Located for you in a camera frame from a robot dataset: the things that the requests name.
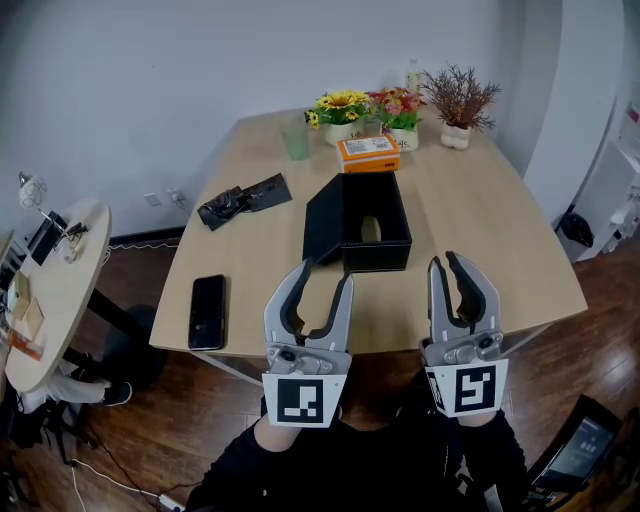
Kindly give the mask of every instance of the flower pot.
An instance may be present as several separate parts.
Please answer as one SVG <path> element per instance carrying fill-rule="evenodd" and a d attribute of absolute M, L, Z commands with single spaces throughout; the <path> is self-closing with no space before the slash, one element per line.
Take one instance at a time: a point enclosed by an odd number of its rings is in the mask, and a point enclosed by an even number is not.
<path fill-rule="evenodd" d="M 380 133 L 384 133 L 384 128 L 380 127 Z M 391 128 L 389 133 L 393 140 L 400 148 L 400 151 L 415 151 L 418 149 L 418 127 L 414 130 L 401 130 L 400 128 Z"/>
<path fill-rule="evenodd" d="M 470 135 L 470 128 L 463 130 L 457 126 L 450 126 L 447 123 L 442 123 L 442 135 L 440 136 L 440 142 L 442 142 L 443 146 L 448 148 L 467 149 L 469 146 Z"/>
<path fill-rule="evenodd" d="M 364 137 L 364 119 L 356 119 L 349 124 L 325 124 L 324 140 L 335 146 L 339 140 Z"/>

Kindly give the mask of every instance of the black tissue box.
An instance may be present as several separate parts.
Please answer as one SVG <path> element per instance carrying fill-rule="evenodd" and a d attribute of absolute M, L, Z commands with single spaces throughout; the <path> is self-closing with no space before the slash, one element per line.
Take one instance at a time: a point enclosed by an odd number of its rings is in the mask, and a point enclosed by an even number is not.
<path fill-rule="evenodd" d="M 380 239 L 363 241 L 373 217 Z M 411 232 L 394 172 L 336 175 L 307 203 L 302 258 L 329 264 L 342 258 L 350 272 L 404 270 Z"/>

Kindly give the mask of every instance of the black sleeve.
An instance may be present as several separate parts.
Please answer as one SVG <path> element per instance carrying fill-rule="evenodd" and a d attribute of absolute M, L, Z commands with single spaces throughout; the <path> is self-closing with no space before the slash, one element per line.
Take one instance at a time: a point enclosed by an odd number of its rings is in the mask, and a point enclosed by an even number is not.
<path fill-rule="evenodd" d="M 239 501 L 247 506 L 260 502 L 269 472 L 286 452 L 274 453 L 260 447 L 253 429 L 248 428 L 234 439 L 211 465 L 202 483 L 189 495 L 187 511 L 210 506 L 237 508 Z"/>
<path fill-rule="evenodd" d="M 519 510 L 527 493 L 524 453 L 504 412 L 481 427 L 459 427 L 462 451 L 474 482 L 482 491 L 497 485 L 505 511 Z"/>

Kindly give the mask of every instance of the potted plant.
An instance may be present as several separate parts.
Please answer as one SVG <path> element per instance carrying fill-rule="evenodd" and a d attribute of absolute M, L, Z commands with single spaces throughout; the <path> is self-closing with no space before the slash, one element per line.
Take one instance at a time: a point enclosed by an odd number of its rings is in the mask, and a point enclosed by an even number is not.
<path fill-rule="evenodd" d="M 367 94 L 375 116 L 380 120 L 380 133 L 391 134 L 400 151 L 418 149 L 417 124 L 422 121 L 418 109 L 425 105 L 420 95 L 402 87 Z"/>
<path fill-rule="evenodd" d="M 335 146 L 339 140 L 364 136 L 364 116 L 369 111 L 370 98 L 364 92 L 337 91 L 325 94 L 315 108 L 306 112 L 312 128 L 326 125 L 324 138 Z"/>
<path fill-rule="evenodd" d="M 493 102 L 500 87 L 491 82 L 482 87 L 473 68 L 463 72 L 458 66 L 447 65 L 448 68 L 439 71 L 435 77 L 424 71 L 426 81 L 422 88 L 440 111 L 440 142 L 450 148 L 466 149 L 471 128 L 482 131 L 494 127 L 495 120 L 489 119 L 483 110 Z"/>

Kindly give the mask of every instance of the white wall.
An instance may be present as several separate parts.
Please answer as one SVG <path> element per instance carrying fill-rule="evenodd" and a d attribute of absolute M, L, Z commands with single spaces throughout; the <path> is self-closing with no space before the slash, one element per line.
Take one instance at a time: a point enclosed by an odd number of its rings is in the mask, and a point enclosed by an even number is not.
<path fill-rule="evenodd" d="M 587 179 L 576 194 L 576 199 L 586 187 L 593 169 L 600 163 L 605 142 L 618 139 L 620 125 L 625 115 L 627 105 L 633 101 L 640 101 L 640 1 L 626 0 L 624 2 L 624 49 L 620 80 L 616 93 L 616 100 L 609 115 L 604 137 L 593 159 Z"/>
<path fill-rule="evenodd" d="M 563 0 L 556 74 L 524 181 L 555 223 L 596 154 L 617 92 L 624 38 L 622 0 Z"/>
<path fill-rule="evenodd" d="M 400 84 L 412 57 L 500 81 L 512 1 L 26 1 L 0 46 L 0 228 L 35 222 L 18 171 L 44 176 L 58 210 L 102 198 L 114 234 L 184 224 L 164 191 L 194 201 L 242 116 Z"/>
<path fill-rule="evenodd" d="M 509 108 L 496 143 L 524 176 L 547 113 L 558 64 L 562 2 L 526 0 L 520 59 Z"/>

